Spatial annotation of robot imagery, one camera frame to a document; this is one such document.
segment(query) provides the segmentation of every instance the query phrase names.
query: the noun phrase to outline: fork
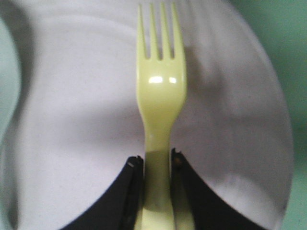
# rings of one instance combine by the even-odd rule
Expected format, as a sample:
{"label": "fork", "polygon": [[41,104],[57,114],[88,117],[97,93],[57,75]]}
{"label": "fork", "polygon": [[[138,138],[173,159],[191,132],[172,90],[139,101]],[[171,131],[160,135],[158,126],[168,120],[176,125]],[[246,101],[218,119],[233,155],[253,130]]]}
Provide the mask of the fork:
{"label": "fork", "polygon": [[162,57],[159,57],[154,6],[150,5],[150,56],[147,56],[142,7],[138,9],[137,103],[145,129],[145,176],[142,230],[174,230],[170,193],[169,138],[187,94],[184,46],[176,6],[171,4],[174,54],[161,3]]}

